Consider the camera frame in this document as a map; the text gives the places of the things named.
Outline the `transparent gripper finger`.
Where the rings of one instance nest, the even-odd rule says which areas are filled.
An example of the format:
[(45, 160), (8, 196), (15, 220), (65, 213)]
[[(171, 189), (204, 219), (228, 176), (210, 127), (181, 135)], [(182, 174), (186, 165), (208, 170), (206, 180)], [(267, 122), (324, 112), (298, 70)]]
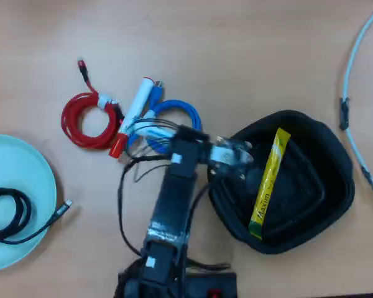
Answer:
[(233, 161), (253, 161), (250, 154), (252, 144), (235, 138), (217, 137), (216, 146), (231, 151)]
[(245, 179), (245, 168), (243, 166), (215, 164), (211, 169), (211, 174), (218, 177), (232, 177), (234, 179)]

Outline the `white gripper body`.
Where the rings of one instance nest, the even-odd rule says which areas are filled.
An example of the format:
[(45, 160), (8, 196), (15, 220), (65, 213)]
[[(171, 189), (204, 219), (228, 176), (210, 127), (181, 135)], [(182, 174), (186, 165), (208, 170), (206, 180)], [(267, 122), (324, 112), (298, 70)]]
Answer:
[(235, 162), (234, 151), (230, 148), (212, 146), (209, 161), (232, 166)]

